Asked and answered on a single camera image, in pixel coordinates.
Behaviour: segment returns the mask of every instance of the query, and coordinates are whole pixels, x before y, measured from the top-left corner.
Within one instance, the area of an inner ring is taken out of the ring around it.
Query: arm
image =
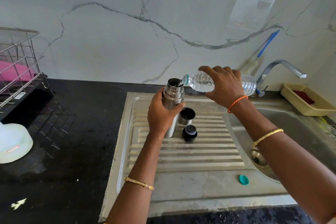
[[[244,95],[239,71],[229,67],[200,67],[212,77],[215,89],[206,94],[216,103],[229,107]],[[240,120],[253,141],[277,129],[246,98],[231,112]],[[336,215],[336,175],[285,133],[275,133],[258,144],[258,149],[297,203],[318,223]]]
[[[163,137],[173,122],[174,117],[182,110],[180,103],[173,110],[162,105],[160,89],[154,95],[148,111],[149,134],[145,144],[132,168],[129,178],[153,185],[159,151]],[[108,224],[144,224],[147,220],[149,201],[152,191],[132,182],[125,182],[112,209],[106,219]]]

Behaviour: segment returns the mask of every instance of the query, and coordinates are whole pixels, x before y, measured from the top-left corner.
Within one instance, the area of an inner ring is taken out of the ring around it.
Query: orange thread bracelet
[[[230,109],[233,107],[233,105],[234,105],[235,103],[237,103],[239,100],[241,100],[241,99],[243,99],[243,98],[247,98],[247,99],[249,99],[248,96],[242,96],[242,97],[238,98],[236,101],[234,101],[234,102],[229,106],[229,108],[227,109],[227,112],[228,112],[228,113],[232,113],[232,112],[230,112]]]

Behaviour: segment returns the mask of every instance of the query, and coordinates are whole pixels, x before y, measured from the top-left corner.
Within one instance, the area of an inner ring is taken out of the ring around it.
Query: faucet
[[[299,78],[306,78],[307,75],[302,72],[300,69],[298,69],[297,67],[293,66],[291,63],[289,63],[287,60],[284,59],[278,59],[275,60],[273,62],[271,62],[266,68],[265,70],[262,72],[262,74],[259,76],[259,78],[257,79],[257,88],[255,90],[255,92],[262,97],[263,95],[265,95],[265,90],[268,86],[266,86],[265,88],[261,88],[262,83],[264,82],[266,76],[269,74],[269,72],[272,70],[273,67],[275,67],[278,64],[283,64],[285,67],[287,67],[289,70],[291,70],[293,73],[295,73],[295,75]]]

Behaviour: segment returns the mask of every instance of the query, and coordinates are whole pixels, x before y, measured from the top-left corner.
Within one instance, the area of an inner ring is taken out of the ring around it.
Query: pink object
[[[29,69],[30,73],[27,70],[27,66],[19,65],[17,63],[13,65],[13,63],[0,60],[0,81],[30,81],[34,77],[34,71],[32,68]]]

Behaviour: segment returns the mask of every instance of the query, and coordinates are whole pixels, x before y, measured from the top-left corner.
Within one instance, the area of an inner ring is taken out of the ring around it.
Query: sink drain
[[[267,167],[268,164],[257,148],[249,150],[248,155],[256,166]]]

